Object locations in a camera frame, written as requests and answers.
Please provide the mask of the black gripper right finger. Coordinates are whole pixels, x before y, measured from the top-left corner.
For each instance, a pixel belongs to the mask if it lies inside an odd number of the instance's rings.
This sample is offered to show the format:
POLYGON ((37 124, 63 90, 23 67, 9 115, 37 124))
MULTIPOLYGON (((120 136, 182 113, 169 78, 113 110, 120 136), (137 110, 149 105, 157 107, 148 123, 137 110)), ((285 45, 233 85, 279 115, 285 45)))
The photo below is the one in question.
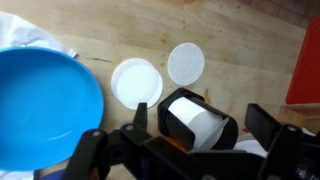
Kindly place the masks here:
POLYGON ((320 138, 280 123, 258 104, 247 106, 245 126, 267 152, 259 180, 320 180, 320 138))

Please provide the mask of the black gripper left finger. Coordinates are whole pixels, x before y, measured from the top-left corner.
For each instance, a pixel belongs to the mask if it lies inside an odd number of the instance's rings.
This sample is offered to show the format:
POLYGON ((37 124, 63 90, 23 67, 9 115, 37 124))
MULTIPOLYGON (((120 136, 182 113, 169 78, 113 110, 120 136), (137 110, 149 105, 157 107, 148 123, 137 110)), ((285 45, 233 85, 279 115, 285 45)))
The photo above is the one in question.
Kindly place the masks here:
POLYGON ((62 180, 105 180, 111 167, 118 164, 123 164, 136 179, 142 179, 144 162, 140 145, 149 138, 146 128, 147 104, 140 103, 133 121, 110 134, 101 129, 85 132, 62 180))

